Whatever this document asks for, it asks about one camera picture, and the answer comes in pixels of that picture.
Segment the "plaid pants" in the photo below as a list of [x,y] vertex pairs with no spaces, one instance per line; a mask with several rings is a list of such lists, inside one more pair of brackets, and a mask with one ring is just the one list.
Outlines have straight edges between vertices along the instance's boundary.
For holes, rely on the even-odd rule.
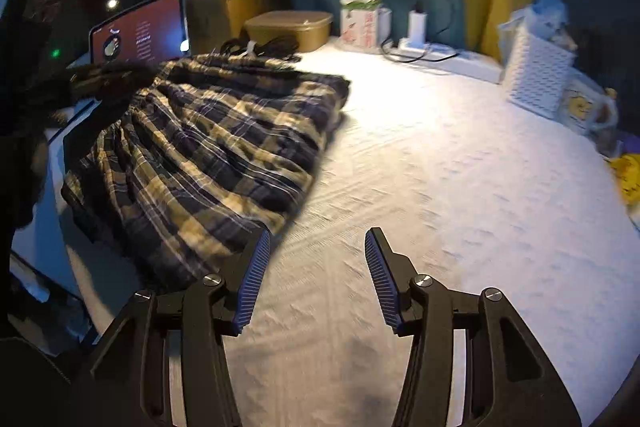
[[63,198],[90,239],[172,291],[278,234],[314,182],[349,96],[341,76],[277,60],[182,58],[74,131]]

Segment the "black garment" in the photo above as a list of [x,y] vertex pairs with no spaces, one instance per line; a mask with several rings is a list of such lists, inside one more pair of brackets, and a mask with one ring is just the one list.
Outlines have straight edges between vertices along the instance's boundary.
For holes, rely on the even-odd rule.
[[67,124],[64,110],[80,101],[125,100],[150,87],[157,70],[142,63],[82,65],[68,68],[43,81],[44,127]]

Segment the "brown cardboard box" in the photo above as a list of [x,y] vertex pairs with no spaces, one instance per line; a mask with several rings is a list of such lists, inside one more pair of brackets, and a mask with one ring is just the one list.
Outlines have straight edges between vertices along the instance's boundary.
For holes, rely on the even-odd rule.
[[204,54],[238,38],[244,23],[270,11],[288,10],[291,0],[184,0],[190,51]]

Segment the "yellow plastic bag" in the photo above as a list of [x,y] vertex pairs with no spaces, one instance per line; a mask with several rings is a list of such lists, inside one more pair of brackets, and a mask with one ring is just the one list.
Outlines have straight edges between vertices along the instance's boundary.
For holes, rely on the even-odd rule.
[[638,204],[640,195],[640,155],[623,154],[610,159],[611,167],[620,195],[626,206]]

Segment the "tan plastic container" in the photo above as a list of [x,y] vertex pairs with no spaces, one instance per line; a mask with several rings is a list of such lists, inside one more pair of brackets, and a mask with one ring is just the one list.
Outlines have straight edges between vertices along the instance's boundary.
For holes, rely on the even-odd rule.
[[330,36],[333,15],[320,11],[270,11],[247,20],[243,27],[257,44],[280,37],[293,37],[299,52],[307,53],[324,46]]

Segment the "white bear mug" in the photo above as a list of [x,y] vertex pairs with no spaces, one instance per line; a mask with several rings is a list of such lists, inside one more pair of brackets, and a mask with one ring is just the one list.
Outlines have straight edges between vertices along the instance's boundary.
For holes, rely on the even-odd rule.
[[592,82],[571,79],[564,90],[558,121],[577,134],[590,135],[617,126],[617,105]]

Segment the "white plastic basket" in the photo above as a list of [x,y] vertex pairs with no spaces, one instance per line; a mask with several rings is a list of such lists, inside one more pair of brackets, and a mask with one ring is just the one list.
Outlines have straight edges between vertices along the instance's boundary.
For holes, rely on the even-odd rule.
[[575,55],[575,49],[535,36],[520,23],[501,80],[506,101],[554,119]]

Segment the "white power strip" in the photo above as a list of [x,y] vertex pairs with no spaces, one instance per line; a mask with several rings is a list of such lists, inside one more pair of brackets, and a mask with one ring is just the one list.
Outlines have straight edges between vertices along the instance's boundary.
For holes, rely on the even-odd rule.
[[448,74],[470,77],[492,84],[499,84],[503,68],[493,58],[468,50],[455,50],[440,43],[427,43],[423,48],[410,46],[407,38],[402,38],[397,46],[386,44],[384,54],[391,60],[432,69]]

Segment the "white green carton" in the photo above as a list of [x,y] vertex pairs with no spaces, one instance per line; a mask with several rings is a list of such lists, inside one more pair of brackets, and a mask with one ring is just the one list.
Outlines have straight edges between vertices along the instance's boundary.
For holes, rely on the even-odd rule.
[[341,42],[350,48],[378,48],[378,16],[382,0],[340,0]]

